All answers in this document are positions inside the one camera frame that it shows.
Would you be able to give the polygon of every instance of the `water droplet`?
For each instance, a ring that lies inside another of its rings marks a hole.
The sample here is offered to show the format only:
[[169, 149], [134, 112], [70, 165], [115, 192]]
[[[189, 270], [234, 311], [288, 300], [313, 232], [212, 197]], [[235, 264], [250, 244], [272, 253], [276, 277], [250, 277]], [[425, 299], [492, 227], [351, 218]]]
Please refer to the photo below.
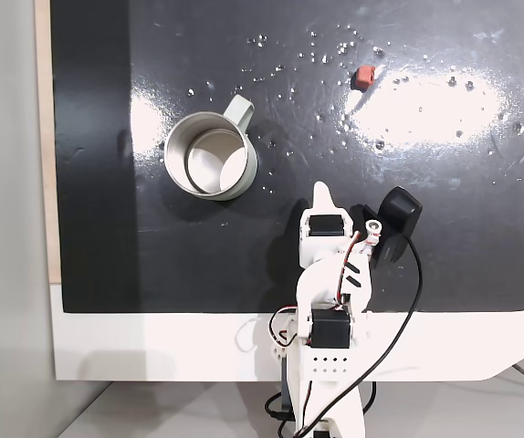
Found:
[[521, 121], [516, 121], [514, 123], [513, 130], [516, 134], [521, 135], [524, 133], [524, 125]]

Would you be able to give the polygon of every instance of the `metal mug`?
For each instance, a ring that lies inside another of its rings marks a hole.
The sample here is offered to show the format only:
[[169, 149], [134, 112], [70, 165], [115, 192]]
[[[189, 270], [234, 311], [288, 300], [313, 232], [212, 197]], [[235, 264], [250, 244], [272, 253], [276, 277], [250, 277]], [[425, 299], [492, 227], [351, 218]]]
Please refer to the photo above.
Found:
[[164, 145], [173, 181], [198, 198], [227, 201], [254, 181], [257, 156], [246, 136], [254, 105], [235, 95], [224, 114], [203, 111], [180, 120]]

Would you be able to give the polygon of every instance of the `mug handle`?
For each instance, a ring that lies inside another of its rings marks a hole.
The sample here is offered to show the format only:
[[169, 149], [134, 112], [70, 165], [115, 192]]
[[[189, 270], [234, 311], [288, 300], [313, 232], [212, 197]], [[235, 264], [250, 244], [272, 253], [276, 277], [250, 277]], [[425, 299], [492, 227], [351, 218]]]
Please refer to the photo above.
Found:
[[246, 132], [252, 114], [254, 114], [254, 104], [239, 94], [234, 96], [224, 111], [224, 117], [233, 121], [242, 132]]

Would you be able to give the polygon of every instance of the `wooden edge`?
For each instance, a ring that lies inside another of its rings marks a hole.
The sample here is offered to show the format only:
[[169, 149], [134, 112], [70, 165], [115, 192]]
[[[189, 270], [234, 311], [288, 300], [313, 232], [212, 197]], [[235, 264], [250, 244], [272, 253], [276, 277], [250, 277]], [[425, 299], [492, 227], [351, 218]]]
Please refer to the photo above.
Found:
[[53, 103], [53, 68], [51, 63], [50, 0], [35, 0], [35, 32], [37, 39], [37, 87], [43, 199], [47, 231], [47, 270], [49, 283], [61, 283], [59, 253], [58, 191], [55, 168], [55, 115]]

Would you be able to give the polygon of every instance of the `red cube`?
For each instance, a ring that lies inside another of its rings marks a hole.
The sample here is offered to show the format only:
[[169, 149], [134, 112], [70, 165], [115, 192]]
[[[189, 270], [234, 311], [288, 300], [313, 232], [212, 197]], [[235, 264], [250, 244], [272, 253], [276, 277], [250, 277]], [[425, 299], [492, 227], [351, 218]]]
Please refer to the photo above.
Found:
[[373, 84], [373, 75], [375, 74], [374, 66], [361, 66], [357, 69], [355, 85], [358, 89], [367, 89]]

